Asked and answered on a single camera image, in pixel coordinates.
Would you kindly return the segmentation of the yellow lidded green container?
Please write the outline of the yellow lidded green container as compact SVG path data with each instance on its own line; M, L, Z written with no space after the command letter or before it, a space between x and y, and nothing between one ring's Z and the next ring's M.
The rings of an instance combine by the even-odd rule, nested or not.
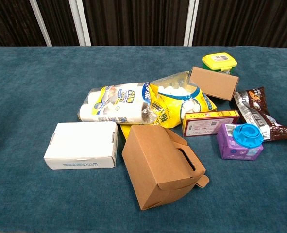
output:
M215 72L231 74L236 66L235 58L225 52L209 54L202 58L202 67Z

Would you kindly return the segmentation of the purple box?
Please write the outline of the purple box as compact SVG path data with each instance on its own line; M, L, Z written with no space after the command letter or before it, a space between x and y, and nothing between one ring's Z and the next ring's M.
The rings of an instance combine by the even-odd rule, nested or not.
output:
M263 151L262 144L256 148L246 148L233 139L233 130L241 124L222 124L217 140L222 159L254 161Z

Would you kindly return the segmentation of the teal table cloth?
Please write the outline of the teal table cloth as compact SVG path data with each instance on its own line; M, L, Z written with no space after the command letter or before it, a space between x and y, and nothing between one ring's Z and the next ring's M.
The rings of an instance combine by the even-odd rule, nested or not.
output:
M287 48L0 47L0 233L287 233L287 140L249 162L221 159L213 135L189 138L209 184L146 211L120 153L113 169L44 161L56 124L77 121L90 89L150 82L218 52L237 60L238 88L264 87L287 126Z

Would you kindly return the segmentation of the white frame post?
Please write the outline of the white frame post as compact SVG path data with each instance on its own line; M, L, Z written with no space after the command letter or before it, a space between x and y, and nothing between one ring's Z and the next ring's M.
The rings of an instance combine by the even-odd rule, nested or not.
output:
M184 47L192 47L199 2L200 0L189 0L183 42Z
M29 0L29 2L30 2L30 5L31 5L32 10L34 12L35 18L36 18L37 23L39 25L39 28L42 32L43 38L46 42L46 45L48 47L51 47L52 46L51 39L50 39L50 36L48 34L48 31L47 31L44 19L42 17L42 14L40 12L39 6L37 4L37 1L36 0Z
M80 46L91 46L83 0L68 0Z

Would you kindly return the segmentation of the yellow bag of white balls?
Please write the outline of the yellow bag of white balls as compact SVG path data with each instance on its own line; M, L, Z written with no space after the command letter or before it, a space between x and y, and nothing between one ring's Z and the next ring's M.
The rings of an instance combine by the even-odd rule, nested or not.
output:
M149 89L150 110L156 117L152 125L171 129L183 122L186 113L217 110L210 98L190 82L188 71L154 80Z

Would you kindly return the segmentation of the brown chocolate snack bag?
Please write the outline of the brown chocolate snack bag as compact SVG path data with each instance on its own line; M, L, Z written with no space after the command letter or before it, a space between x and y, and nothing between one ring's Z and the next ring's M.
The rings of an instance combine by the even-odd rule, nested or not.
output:
M243 121L258 127L264 141L287 139L287 127L279 124L268 112L263 87L236 91L234 102Z

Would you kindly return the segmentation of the small brown cardboard box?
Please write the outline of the small brown cardboard box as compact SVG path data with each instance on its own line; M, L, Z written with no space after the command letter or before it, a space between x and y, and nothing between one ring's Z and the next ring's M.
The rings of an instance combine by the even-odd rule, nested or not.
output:
M192 67L190 82L196 84L208 96L230 101L236 91L239 77Z

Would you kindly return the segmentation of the yellow red packet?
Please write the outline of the yellow red packet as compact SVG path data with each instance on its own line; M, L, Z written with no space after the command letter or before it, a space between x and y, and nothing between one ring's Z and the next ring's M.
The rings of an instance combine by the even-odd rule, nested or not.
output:
M239 118L237 110L186 113L182 124L183 136L217 134L222 124L236 124Z

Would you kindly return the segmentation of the dark pleated curtain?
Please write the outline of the dark pleated curtain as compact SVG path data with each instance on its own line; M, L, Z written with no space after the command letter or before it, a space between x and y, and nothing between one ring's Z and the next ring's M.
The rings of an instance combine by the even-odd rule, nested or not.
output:
M79 40L68 0L36 0L54 46ZM189 0L83 0L93 46L181 46ZM0 46L45 46L29 0L0 0ZM287 0L200 0L193 46L287 47Z

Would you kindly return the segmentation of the white tissue pack blue print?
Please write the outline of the white tissue pack blue print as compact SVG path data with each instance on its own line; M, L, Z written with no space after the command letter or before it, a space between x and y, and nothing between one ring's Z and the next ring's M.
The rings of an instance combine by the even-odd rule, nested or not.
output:
M149 83L125 83L91 89L79 109L82 122L113 121L117 124L152 124Z

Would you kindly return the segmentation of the blue small object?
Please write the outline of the blue small object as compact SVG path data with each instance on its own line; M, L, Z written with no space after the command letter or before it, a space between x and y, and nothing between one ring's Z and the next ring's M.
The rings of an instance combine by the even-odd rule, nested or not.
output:
M239 145L246 148L256 148L264 141L260 130L255 125L248 123L235 127L232 135Z

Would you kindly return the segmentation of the white cardboard box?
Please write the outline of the white cardboard box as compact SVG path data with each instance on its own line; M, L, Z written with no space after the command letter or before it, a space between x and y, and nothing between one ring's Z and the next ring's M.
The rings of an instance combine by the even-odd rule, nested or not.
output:
M58 123L44 160L52 170L114 168L117 148L114 122Z

